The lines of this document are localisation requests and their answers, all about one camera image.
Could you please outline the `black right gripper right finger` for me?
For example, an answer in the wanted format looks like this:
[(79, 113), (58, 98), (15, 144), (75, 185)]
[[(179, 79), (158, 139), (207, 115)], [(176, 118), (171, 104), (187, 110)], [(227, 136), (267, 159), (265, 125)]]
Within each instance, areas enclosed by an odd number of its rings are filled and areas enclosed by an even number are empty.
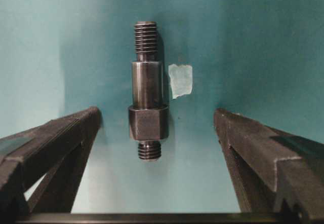
[(323, 220), (323, 144), (223, 108), (214, 126), (242, 212)]

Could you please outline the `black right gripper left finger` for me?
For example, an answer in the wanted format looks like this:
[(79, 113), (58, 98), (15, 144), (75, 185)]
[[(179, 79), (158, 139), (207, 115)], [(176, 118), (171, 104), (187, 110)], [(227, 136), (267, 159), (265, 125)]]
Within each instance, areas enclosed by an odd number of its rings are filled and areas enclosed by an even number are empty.
[(1, 223), (19, 215), (70, 213), (97, 132), (95, 107), (1, 139)]

